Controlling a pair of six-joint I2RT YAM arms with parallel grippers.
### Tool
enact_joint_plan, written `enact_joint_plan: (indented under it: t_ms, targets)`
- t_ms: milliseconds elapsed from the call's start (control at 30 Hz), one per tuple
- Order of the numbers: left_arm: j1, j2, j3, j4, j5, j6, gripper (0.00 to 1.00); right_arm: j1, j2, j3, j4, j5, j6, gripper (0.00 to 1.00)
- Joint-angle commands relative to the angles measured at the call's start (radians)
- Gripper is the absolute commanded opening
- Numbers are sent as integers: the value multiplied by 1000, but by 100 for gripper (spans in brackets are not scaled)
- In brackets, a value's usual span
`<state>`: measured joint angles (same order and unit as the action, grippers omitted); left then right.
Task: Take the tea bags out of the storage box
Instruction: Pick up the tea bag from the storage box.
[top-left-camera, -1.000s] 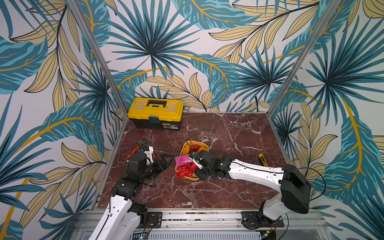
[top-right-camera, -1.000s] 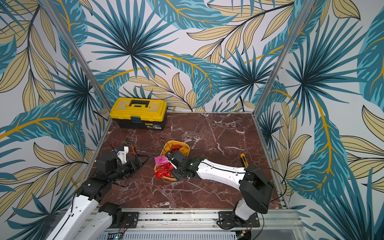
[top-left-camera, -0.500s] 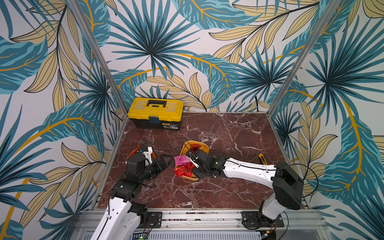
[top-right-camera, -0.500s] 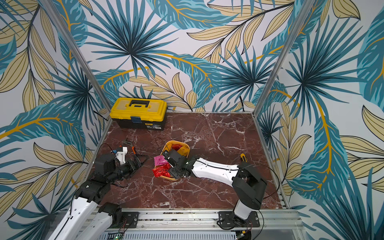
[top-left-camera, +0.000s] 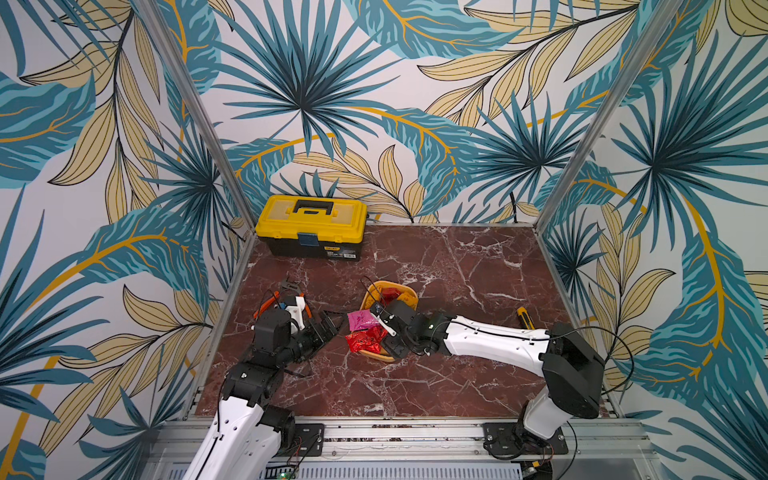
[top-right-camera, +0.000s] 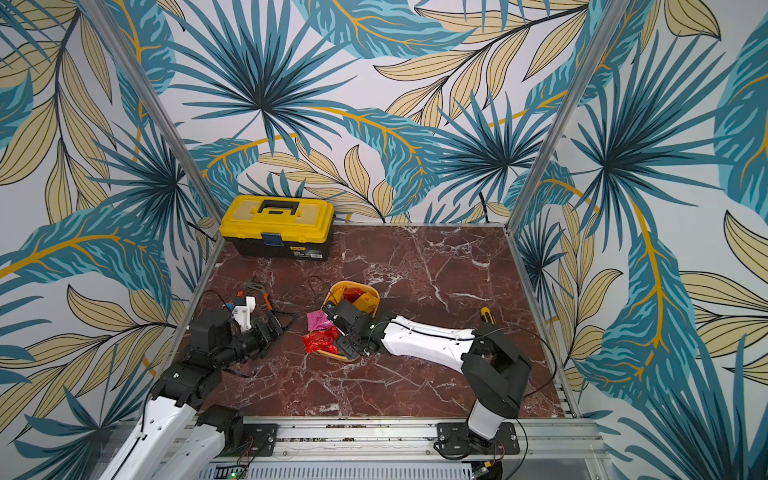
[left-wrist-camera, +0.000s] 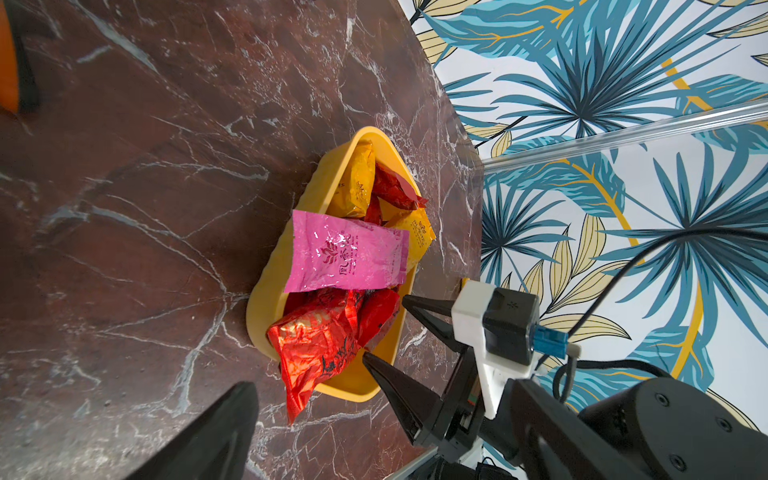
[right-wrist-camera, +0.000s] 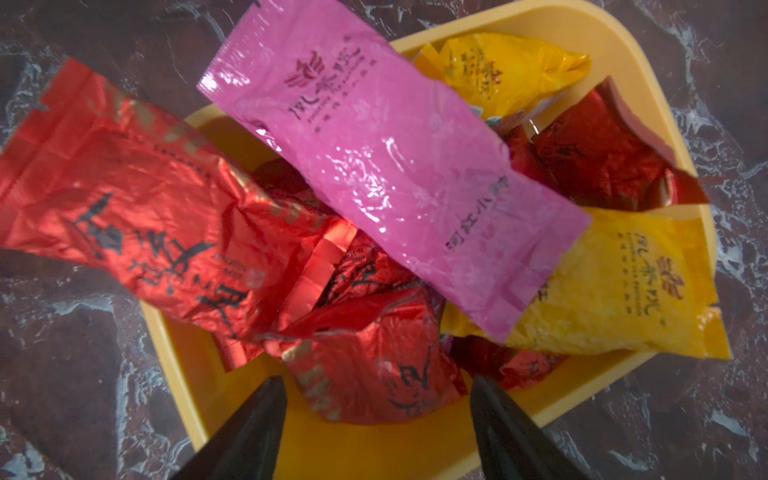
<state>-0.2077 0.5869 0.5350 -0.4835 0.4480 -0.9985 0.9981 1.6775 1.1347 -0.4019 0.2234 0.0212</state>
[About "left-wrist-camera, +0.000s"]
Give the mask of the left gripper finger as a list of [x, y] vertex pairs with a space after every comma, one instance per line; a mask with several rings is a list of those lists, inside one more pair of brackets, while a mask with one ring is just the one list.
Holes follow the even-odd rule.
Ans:
[[130, 479], [241, 479], [258, 419], [254, 383], [238, 382]]

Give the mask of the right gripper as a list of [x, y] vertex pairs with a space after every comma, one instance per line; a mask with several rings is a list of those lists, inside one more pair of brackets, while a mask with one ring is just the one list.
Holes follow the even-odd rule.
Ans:
[[460, 354], [440, 396], [371, 352], [363, 365], [385, 394], [413, 446], [436, 446], [440, 456], [462, 456], [481, 439], [503, 456], [516, 455], [509, 405], [500, 403], [493, 419], [486, 410], [480, 378], [471, 347], [459, 342], [452, 318], [454, 300], [415, 295], [402, 299], [403, 307], [451, 351]]

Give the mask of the large red tea bag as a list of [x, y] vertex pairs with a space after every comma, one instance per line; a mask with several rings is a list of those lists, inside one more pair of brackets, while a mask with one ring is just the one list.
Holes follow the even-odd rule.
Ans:
[[305, 410], [318, 385], [342, 373], [359, 351], [380, 343], [400, 307], [394, 288], [289, 295], [284, 316], [267, 330], [279, 356], [289, 423]]

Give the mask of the pink tea bag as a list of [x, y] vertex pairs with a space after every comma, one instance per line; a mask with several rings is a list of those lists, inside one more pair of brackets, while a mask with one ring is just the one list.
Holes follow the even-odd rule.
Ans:
[[292, 212], [292, 225], [287, 293], [323, 288], [378, 290], [405, 282], [407, 231], [300, 210]]

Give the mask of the small red tea bag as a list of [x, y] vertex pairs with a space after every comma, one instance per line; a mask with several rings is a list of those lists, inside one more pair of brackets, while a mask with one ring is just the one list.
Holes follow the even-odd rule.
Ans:
[[373, 190], [370, 204], [363, 220], [376, 225], [383, 225], [384, 219], [380, 201], [404, 211], [425, 208], [428, 200], [416, 193], [412, 185], [386, 165], [376, 162]]

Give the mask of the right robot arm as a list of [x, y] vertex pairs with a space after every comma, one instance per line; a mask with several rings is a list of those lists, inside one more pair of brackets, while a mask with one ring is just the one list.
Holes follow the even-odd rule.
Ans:
[[463, 465], [482, 439], [523, 465], [533, 479], [763, 479], [767, 438], [721, 404], [653, 365], [648, 379], [587, 407], [567, 411], [530, 380], [505, 385], [496, 411], [480, 392], [476, 349], [458, 339], [457, 301], [409, 295], [405, 308], [459, 356], [437, 394], [377, 356], [363, 362], [409, 440], [435, 453], [406, 479], [503, 479], [504, 469]]

